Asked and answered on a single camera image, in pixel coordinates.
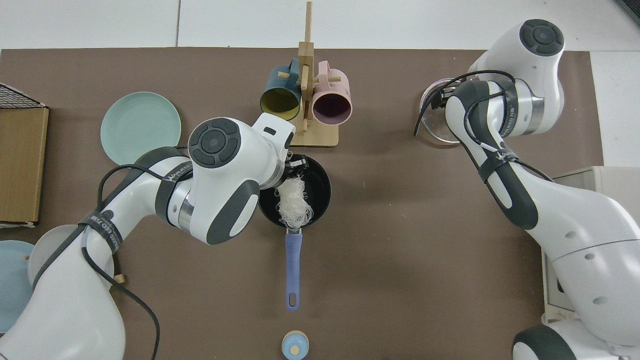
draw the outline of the mug rack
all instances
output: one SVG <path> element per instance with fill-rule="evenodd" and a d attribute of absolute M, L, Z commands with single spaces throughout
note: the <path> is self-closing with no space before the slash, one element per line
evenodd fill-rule
<path fill-rule="evenodd" d="M 291 120 L 296 126 L 291 146 L 334 147 L 338 145 L 338 125 L 325 125 L 314 119 L 312 99 L 314 96 L 314 43 L 311 42 L 312 2 L 307 1 L 307 17 L 305 20 L 305 40 L 298 43 L 298 61 L 300 62 L 300 112 Z M 289 75 L 278 73 L 282 78 Z M 329 78 L 329 81 L 340 81 L 340 77 Z"/>

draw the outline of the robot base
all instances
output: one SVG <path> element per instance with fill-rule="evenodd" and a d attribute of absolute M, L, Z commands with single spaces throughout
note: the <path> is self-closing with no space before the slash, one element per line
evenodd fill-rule
<path fill-rule="evenodd" d="M 587 331 L 579 319 L 530 327 L 513 340 L 513 360 L 587 359 L 637 360 L 640 349 L 608 345 Z"/>

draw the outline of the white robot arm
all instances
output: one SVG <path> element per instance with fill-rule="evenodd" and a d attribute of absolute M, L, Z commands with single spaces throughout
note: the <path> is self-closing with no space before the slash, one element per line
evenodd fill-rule
<path fill-rule="evenodd" d="M 189 137 L 189 155 L 172 147 L 142 156 L 125 179 L 80 223 L 40 269 L 29 304 L 0 338 L 2 360 L 121 360 L 125 333 L 102 270 L 145 216 L 158 215 L 215 244 L 242 231 L 258 191 L 285 176 L 295 127 L 263 113 L 253 127 L 210 119 Z"/>
<path fill-rule="evenodd" d="M 526 171 L 507 136 L 549 130 L 563 107 L 560 30 L 528 20 L 485 52 L 446 100 L 447 125 L 509 220 L 548 254 L 579 320 L 516 337 L 514 359 L 640 359 L 640 229 L 614 200 Z"/>

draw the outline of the pink mug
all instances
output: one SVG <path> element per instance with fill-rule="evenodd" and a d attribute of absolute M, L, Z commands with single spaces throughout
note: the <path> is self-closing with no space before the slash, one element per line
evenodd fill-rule
<path fill-rule="evenodd" d="M 340 77 L 340 81 L 329 81 Z M 318 84 L 311 105 L 314 119 L 326 125 L 340 125 L 351 117 L 349 79 L 342 71 L 329 68 L 328 61 L 318 63 Z"/>

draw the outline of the cardboard box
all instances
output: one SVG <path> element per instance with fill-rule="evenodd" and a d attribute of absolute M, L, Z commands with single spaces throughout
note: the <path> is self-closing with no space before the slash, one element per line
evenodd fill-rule
<path fill-rule="evenodd" d="M 49 109 L 0 109 L 0 223 L 36 223 Z"/>

